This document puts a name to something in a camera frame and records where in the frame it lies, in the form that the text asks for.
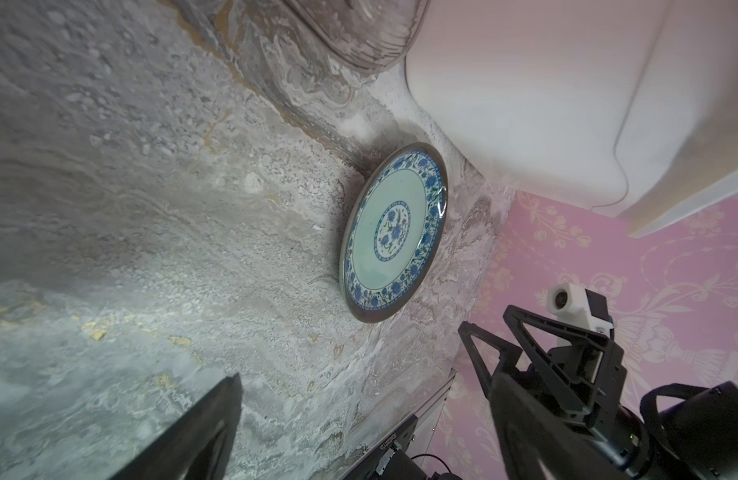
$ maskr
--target floral wallpaper pattern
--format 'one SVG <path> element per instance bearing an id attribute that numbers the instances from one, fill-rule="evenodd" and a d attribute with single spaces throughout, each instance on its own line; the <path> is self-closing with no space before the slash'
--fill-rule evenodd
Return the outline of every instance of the floral wallpaper pattern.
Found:
<path id="1" fill-rule="evenodd" d="M 671 382 L 738 384 L 738 195 L 640 239 L 626 232 L 623 220 L 519 192 L 470 321 L 514 341 L 506 306 L 548 316 L 547 288 L 573 282 L 608 298 L 627 408 L 638 412 L 643 394 Z M 497 364 L 496 351 L 483 346 L 482 355 Z M 519 366 L 527 364 L 524 356 Z M 489 404 L 464 349 L 454 368 L 430 452 L 465 480 L 503 480 Z M 430 458 L 423 467 L 445 471 Z"/>

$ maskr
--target gray marble surface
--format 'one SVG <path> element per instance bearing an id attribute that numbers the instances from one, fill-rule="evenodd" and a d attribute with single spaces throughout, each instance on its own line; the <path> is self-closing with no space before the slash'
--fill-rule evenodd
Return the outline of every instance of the gray marble surface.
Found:
<path id="1" fill-rule="evenodd" d="M 355 74 L 273 2 L 175 1 L 0 1 L 0 480 L 106 478 L 235 372 L 228 477 L 336 478 L 456 354 L 512 192 L 402 66 Z M 446 160 L 446 229 L 366 325 L 344 224 L 416 140 Z"/>

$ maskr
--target blue and white plate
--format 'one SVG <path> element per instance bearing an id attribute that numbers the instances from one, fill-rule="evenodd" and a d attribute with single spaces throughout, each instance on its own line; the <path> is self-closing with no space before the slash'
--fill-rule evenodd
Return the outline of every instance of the blue and white plate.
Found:
<path id="1" fill-rule="evenodd" d="M 398 150 L 366 182 L 340 257 L 340 285 L 358 320 L 392 316 L 422 283 L 441 240 L 447 184 L 446 166 L 428 144 Z"/>

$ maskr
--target pink wall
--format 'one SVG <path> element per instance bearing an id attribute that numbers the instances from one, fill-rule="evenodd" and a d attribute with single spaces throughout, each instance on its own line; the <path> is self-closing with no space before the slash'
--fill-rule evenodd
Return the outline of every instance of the pink wall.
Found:
<path id="1" fill-rule="evenodd" d="M 666 383 L 738 384 L 738 195 L 645 238 L 626 230 L 621 220 L 519 192 L 470 321 L 512 340 L 502 321 L 508 304 L 547 316 L 546 289 L 573 282 L 608 298 L 628 369 L 622 403 L 634 412 Z M 485 358 L 492 368 L 498 357 Z M 463 349 L 455 369 L 430 452 L 465 480 L 502 480 L 489 406 Z M 445 471 L 432 459 L 424 466 Z"/>

